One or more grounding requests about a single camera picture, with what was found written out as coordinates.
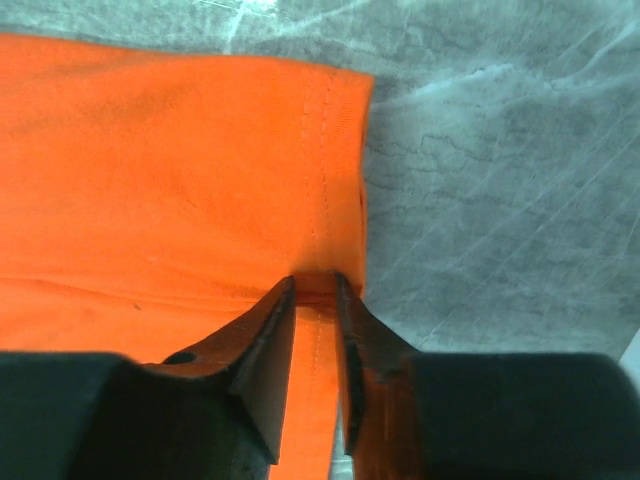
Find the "orange fabric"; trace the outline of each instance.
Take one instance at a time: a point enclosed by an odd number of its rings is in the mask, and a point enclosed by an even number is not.
[[[362,288],[369,76],[20,35],[0,57],[0,348],[157,362],[290,272]],[[326,288],[301,281],[273,479],[329,469]]]

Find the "seam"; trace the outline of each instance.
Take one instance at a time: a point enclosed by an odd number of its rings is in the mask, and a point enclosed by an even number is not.
[[[310,229],[311,229],[311,237],[313,240],[313,255],[315,257],[315,262],[316,262],[316,268],[319,270],[320,269],[320,257],[318,254],[318,239],[317,239],[317,235],[316,235],[316,231],[315,231],[315,227],[314,227],[314,216],[311,215],[311,212],[313,211],[313,204],[311,202],[311,185],[309,182],[309,170],[310,170],[310,165],[309,165],[309,150],[308,150],[308,137],[309,137],[309,132],[307,130],[307,124],[308,124],[308,119],[309,119],[309,99],[311,97],[311,83],[312,80],[314,79],[314,77],[316,76],[316,71],[313,70],[310,74],[309,74],[309,79],[307,80],[307,91],[305,94],[305,99],[304,99],[304,107],[302,110],[302,138],[301,138],[301,150],[302,150],[302,156],[304,159],[304,165],[303,165],[303,169],[304,169],[304,179],[305,179],[305,187],[306,187],[306,191],[307,191],[307,205],[309,208],[309,225],[310,225]],[[319,350],[319,344],[320,344],[320,318],[318,318],[318,322],[316,323],[316,325],[313,325],[313,329],[314,329],[314,333],[313,333],[313,338],[314,338],[314,356],[312,359],[312,363],[311,363],[311,371],[309,372],[309,379],[310,379],[310,387],[309,387],[309,392],[308,392],[308,396],[305,399],[305,405],[304,405],[304,418],[307,418],[309,416],[309,411],[311,410],[311,402],[313,400],[313,392],[315,390],[314,386],[315,386],[315,373],[316,373],[316,365],[317,365],[317,361],[318,361],[318,350]],[[310,430],[310,426],[309,426],[309,422],[305,423],[305,430],[306,432],[309,432]]]
[[[322,112],[322,130],[320,131],[320,169],[322,172],[322,193],[324,197],[324,215],[325,215],[325,228],[327,232],[327,247],[329,251],[329,265],[333,267],[333,240],[331,238],[331,220],[329,215],[329,194],[327,188],[327,167],[325,162],[325,147],[327,144],[327,121],[329,115],[329,99],[331,97],[331,91],[335,82],[337,72],[334,70],[331,75],[329,85],[327,85],[327,91],[324,98],[324,109]]]
[[[301,132],[301,150],[303,157],[303,171],[304,171],[304,182],[305,182],[305,190],[307,191],[307,206],[309,208],[309,212],[311,213],[313,205],[311,204],[311,192],[310,192],[310,182],[309,182],[309,155],[308,155],[308,142],[307,138],[309,136],[309,132],[307,130],[307,123],[309,119],[309,97],[311,96],[311,80],[315,76],[315,71],[312,71],[309,74],[309,79],[307,80],[306,94],[304,98],[304,106],[302,109],[302,132]],[[309,215],[309,225],[311,229],[311,239],[313,241],[313,254],[316,260],[316,266],[320,268],[320,261],[318,258],[318,239],[316,237],[316,231],[313,226],[313,216]]]

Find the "marble countertop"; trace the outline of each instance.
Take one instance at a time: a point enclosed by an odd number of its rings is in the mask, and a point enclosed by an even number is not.
[[[640,327],[638,0],[10,3],[4,30],[375,75],[367,301],[414,345],[619,358]]]

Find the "table surface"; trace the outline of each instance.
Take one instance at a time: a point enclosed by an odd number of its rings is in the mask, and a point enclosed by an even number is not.
[[[619,358],[640,327],[639,0],[2,3],[3,30],[375,75],[367,302],[415,346]]]

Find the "stitching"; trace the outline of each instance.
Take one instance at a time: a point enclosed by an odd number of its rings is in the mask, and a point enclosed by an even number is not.
[[[311,187],[310,187],[310,182],[309,182],[309,155],[308,155],[308,142],[307,142],[307,138],[309,136],[309,132],[307,130],[307,123],[308,123],[308,119],[309,119],[309,99],[311,97],[311,82],[313,80],[313,78],[315,77],[316,72],[315,70],[312,71],[309,74],[309,80],[307,81],[307,92],[305,94],[305,99],[304,99],[304,108],[302,111],[302,155],[304,158],[304,179],[305,179],[305,187],[307,190],[307,204],[309,207],[309,212],[313,211],[313,204],[311,203]],[[320,257],[318,255],[318,239],[317,239],[317,235],[316,235],[316,231],[314,228],[314,219],[313,219],[313,215],[309,215],[309,224],[310,224],[310,228],[311,228],[311,237],[313,239],[313,253],[314,253],[314,257],[315,257],[315,261],[316,261],[316,268],[319,270],[320,269]],[[310,377],[310,381],[311,381],[311,386],[309,388],[309,395],[306,399],[305,402],[305,418],[308,417],[308,413],[309,410],[311,409],[311,402],[313,399],[313,393],[314,393],[314,386],[315,386],[315,373],[316,373],[316,365],[317,365],[317,361],[318,361],[318,350],[319,350],[319,346],[320,346],[320,321],[317,322],[317,324],[314,326],[314,357],[311,363],[311,371],[309,372],[309,377]],[[310,430],[310,426],[309,426],[309,422],[306,422],[306,431],[308,432]]]
[[[325,220],[326,220],[326,224],[325,224],[325,228],[327,230],[327,239],[328,239],[328,250],[329,250],[329,263],[331,265],[332,261],[333,261],[333,249],[331,248],[333,246],[333,241],[331,238],[331,220],[329,218],[329,200],[328,200],[328,190],[327,190],[327,168],[326,168],[326,163],[325,163],[325,155],[324,155],[324,149],[326,146],[326,139],[327,139],[327,117],[329,114],[329,98],[331,96],[331,89],[333,88],[333,84],[335,82],[337,76],[337,72],[334,70],[332,75],[331,75],[331,80],[329,82],[329,85],[327,85],[327,92],[325,94],[325,98],[324,98],[324,111],[322,113],[322,130],[320,132],[320,149],[322,150],[322,154],[320,155],[320,168],[322,171],[322,190],[323,190],[323,196],[324,196],[324,216],[325,216]]]
[[[307,191],[307,205],[309,206],[309,211],[312,210],[311,204],[311,192],[310,192],[310,183],[309,183],[309,155],[307,154],[307,137],[309,136],[309,132],[307,131],[307,120],[309,119],[309,97],[311,96],[311,80],[315,76],[315,71],[309,74],[309,79],[307,80],[307,92],[304,98],[304,107],[302,110],[302,133],[301,133],[301,146],[302,146],[302,156],[304,160],[304,182],[305,182],[305,190]],[[311,238],[313,240],[313,252],[316,259],[316,265],[320,268],[320,262],[318,258],[318,239],[316,238],[315,228],[313,226],[313,217],[309,215],[309,224],[311,228]]]
[[[325,213],[325,228],[326,228],[326,232],[327,232],[327,241],[328,241],[328,247],[329,247],[329,260],[331,263],[332,257],[333,255],[332,253],[332,249],[331,249],[331,245],[332,245],[332,240],[331,240],[331,224],[330,224],[330,220],[329,220],[329,201],[328,201],[328,194],[327,194],[327,172],[326,172],[326,166],[325,166],[325,159],[324,159],[324,148],[326,145],[326,131],[327,131],[327,116],[329,113],[329,98],[331,96],[331,88],[333,87],[333,82],[335,81],[336,78],[336,72],[332,72],[331,75],[331,80],[329,81],[329,85],[327,86],[327,91],[325,94],[325,99],[324,99],[324,108],[323,108],[323,112],[322,112],[322,129],[320,130],[320,150],[321,150],[321,155],[320,155],[320,169],[322,172],[322,191],[323,191],[323,197],[324,197],[324,213]],[[315,254],[316,254],[316,265],[318,267],[318,270],[320,270],[320,258],[318,255],[318,250],[317,250],[317,245],[316,245],[316,250],[315,250]],[[320,355],[320,331],[321,331],[321,325],[322,325],[322,313],[318,312],[318,320],[317,320],[317,324],[315,326],[315,334],[314,334],[314,352],[313,352],[313,360],[311,363],[311,388],[309,388],[309,397],[307,400],[307,408],[309,408],[311,406],[311,402],[313,401],[314,398],[314,394],[315,394],[315,390],[316,390],[316,382],[317,382],[317,377],[316,377],[316,367],[318,365],[318,356]]]

